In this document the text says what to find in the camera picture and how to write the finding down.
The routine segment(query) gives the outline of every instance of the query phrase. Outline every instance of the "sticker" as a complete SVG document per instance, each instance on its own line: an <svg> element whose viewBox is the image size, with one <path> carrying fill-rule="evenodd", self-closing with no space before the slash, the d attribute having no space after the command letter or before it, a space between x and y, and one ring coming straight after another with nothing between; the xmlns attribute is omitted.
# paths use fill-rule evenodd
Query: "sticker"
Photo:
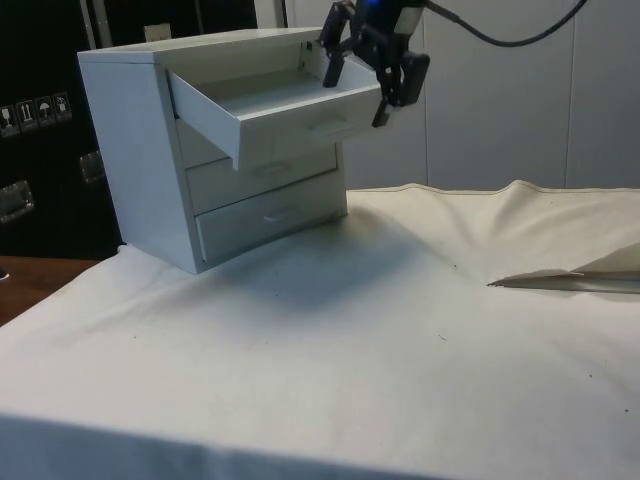
<svg viewBox="0 0 640 480"><path fill-rule="evenodd" d="M51 97L41 97L36 99L36 114L41 127L47 127L56 123L56 116L53 112Z"/></svg>
<svg viewBox="0 0 640 480"><path fill-rule="evenodd" d="M69 96L65 92L53 95L53 111L58 122L71 120L71 104Z"/></svg>
<svg viewBox="0 0 640 480"><path fill-rule="evenodd" d="M20 129L23 132L29 132L38 128L33 100L16 103L16 112L18 113Z"/></svg>
<svg viewBox="0 0 640 480"><path fill-rule="evenodd" d="M147 42L157 42L158 40L171 40L171 24L161 23L160 25L145 25L144 38Z"/></svg>
<svg viewBox="0 0 640 480"><path fill-rule="evenodd" d="M0 107L0 138L13 137L19 133L18 117L13 105Z"/></svg>

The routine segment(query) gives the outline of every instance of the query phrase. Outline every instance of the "table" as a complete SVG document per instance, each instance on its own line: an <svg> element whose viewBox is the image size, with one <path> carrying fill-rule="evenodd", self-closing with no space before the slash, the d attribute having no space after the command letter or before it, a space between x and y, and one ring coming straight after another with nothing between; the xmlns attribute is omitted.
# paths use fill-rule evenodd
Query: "table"
<svg viewBox="0 0 640 480"><path fill-rule="evenodd" d="M0 266L10 274L8 279L0 281L0 326L97 263L95 260L0 256Z"/></svg>
<svg viewBox="0 0 640 480"><path fill-rule="evenodd" d="M350 192L192 276L131 247L0 329L0 478L637 478L640 191Z"/></svg>

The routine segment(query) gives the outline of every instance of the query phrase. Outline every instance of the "metal handle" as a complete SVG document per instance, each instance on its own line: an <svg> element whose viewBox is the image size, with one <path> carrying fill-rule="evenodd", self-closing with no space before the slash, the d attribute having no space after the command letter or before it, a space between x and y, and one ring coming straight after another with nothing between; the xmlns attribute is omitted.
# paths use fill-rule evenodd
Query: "metal handle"
<svg viewBox="0 0 640 480"><path fill-rule="evenodd" d="M326 120L309 127L309 130L315 137L325 139L327 137L344 134L353 128L354 125L343 118L332 118L331 120Z"/></svg>
<svg viewBox="0 0 640 480"><path fill-rule="evenodd" d="M278 162L267 163L266 165L261 165L257 168L254 168L251 171L251 175L260 178L268 178L280 173L284 173L290 169L291 162L285 162L281 160Z"/></svg>
<svg viewBox="0 0 640 480"><path fill-rule="evenodd" d="M0 223L9 223L34 208L33 195L26 181L0 189Z"/></svg>
<svg viewBox="0 0 640 480"><path fill-rule="evenodd" d="M263 218L269 223L279 223L299 213L300 211L296 207L288 206L275 210L274 212L265 215Z"/></svg>

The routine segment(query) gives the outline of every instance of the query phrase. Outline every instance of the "black cable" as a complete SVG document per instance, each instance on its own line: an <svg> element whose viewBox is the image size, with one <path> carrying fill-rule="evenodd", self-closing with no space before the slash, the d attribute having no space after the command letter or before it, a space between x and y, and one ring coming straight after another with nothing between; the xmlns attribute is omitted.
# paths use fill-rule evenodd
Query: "black cable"
<svg viewBox="0 0 640 480"><path fill-rule="evenodd" d="M431 10L433 13L436 13L453 23L457 23L462 28L469 31L470 33L478 37L480 40L482 40L483 42L490 43L491 45L495 45L496 47L514 48L514 47L524 47L526 45L531 45L532 43L539 42L540 40L543 40L547 38L549 35L560 30L569 20L575 17L576 14L580 10L582 10L582 7L584 7L588 1L589 0L580 0L576 4L576 6L573 7L573 9L571 9L569 13L567 13L557 23L553 24L550 28L546 29L544 32L539 33L538 35L535 35L533 37L529 37L529 38L525 38L524 40L517 40L517 41L504 41L504 40L498 40L496 38L490 37L489 35L482 33L472 25L468 24L466 21L460 18L459 15L456 15L451 10L441 7L440 5L432 2L431 0L425 0L424 6L425 8Z"/></svg>

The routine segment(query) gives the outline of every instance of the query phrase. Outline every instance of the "cabinet side panel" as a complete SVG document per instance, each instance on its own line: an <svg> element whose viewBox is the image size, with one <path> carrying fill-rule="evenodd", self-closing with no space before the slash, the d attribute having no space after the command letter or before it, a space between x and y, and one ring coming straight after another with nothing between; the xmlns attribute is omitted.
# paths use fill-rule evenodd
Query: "cabinet side panel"
<svg viewBox="0 0 640 480"><path fill-rule="evenodd" d="M174 160L179 148L165 75L152 64L81 68L123 239L195 272L195 227Z"/></svg>

